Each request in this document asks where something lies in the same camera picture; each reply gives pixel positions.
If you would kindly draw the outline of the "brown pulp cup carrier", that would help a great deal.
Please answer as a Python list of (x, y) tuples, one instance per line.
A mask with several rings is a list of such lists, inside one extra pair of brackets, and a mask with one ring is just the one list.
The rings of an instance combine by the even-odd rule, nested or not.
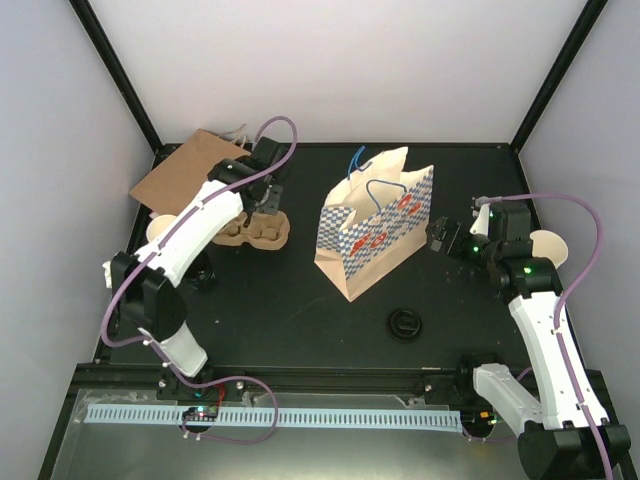
[(246, 214), (242, 212), (227, 223), (212, 242), (227, 247), (249, 244), (263, 251), (280, 250), (288, 242), (290, 222), (284, 212), (278, 211), (276, 215), (253, 213), (250, 225), (243, 225), (245, 219)]

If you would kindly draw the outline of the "blue checkered paper bag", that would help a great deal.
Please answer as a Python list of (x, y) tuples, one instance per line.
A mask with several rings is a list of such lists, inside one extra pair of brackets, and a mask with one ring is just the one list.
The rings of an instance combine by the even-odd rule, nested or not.
[(434, 167), (407, 171), (407, 146), (362, 161), (321, 208), (314, 263), (350, 302), (426, 244)]

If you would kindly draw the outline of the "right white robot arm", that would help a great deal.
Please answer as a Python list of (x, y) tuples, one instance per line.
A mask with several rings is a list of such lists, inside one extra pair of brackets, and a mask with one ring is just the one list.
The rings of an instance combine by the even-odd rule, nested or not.
[(536, 380), (530, 393), (496, 362), (466, 358), (457, 396), (487, 400), (517, 439), (530, 479), (610, 479), (631, 446), (597, 398), (568, 326), (567, 289), (553, 261), (533, 253), (531, 211), (521, 197), (480, 197), (475, 221), (441, 217), (426, 229), (428, 246), (485, 272), (524, 340)]

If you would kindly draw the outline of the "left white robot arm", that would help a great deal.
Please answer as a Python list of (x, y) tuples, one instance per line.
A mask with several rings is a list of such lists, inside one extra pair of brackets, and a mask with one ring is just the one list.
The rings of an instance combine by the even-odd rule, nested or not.
[(187, 325), (187, 305), (178, 287), (195, 268), (211, 273), (206, 246), (240, 214), (275, 214), (282, 193), (276, 171), (295, 148), (267, 137), (237, 159), (225, 158), (176, 219), (135, 253), (120, 252), (105, 266), (112, 300), (105, 319), (123, 320), (138, 340), (158, 348), (165, 363), (180, 373), (179, 386), (193, 399), (214, 388), (208, 360)]

